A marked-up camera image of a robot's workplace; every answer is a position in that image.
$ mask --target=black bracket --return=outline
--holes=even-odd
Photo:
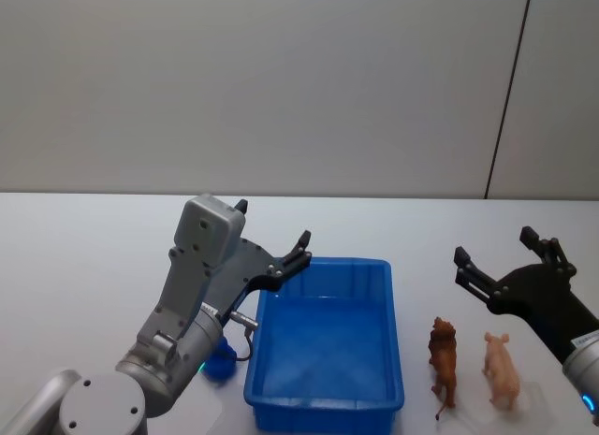
[[[577,269],[568,262],[557,239],[539,239],[525,226],[520,241],[541,258],[540,264],[517,268],[495,281],[456,248],[456,283],[487,304],[495,314],[524,319],[547,348],[563,363],[575,350],[577,337],[599,329],[599,321],[572,293],[570,279]]]

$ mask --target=gray robot arm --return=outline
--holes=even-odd
[[[116,371],[81,378],[63,371],[30,399],[0,435],[143,435],[146,418],[172,407],[210,357],[254,290],[278,290],[310,264],[310,233],[282,258],[242,239],[247,202],[235,208],[210,195],[189,200],[168,251],[162,295]]]

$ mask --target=blue plastic tray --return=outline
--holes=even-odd
[[[391,267],[314,258],[261,292],[245,400],[268,431],[390,433],[403,405]]]

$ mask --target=brown lion figurine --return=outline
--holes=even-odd
[[[431,390],[439,396],[442,388],[446,388],[446,399],[439,412],[434,416],[437,421],[445,407],[451,409],[456,406],[456,345],[456,329],[451,323],[443,321],[437,316],[432,325],[431,341],[429,341],[429,350],[431,351],[429,363],[434,366],[437,373],[437,379]]]

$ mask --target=animal figurine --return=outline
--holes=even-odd
[[[509,335],[494,337],[489,332],[485,333],[487,354],[485,355],[485,368],[483,374],[490,377],[492,396],[489,401],[495,405],[501,397],[507,397],[508,409],[514,408],[514,402],[520,393],[520,379],[514,368],[505,344],[509,342]]]
[[[435,384],[431,390],[439,396],[442,388],[446,388],[446,398],[443,401],[443,406],[434,416],[437,421],[439,421],[439,414],[445,407],[454,408],[456,406],[456,346],[456,329],[451,323],[437,316],[434,319],[431,341],[429,341],[429,350],[431,351],[429,363],[434,366],[437,373]]]

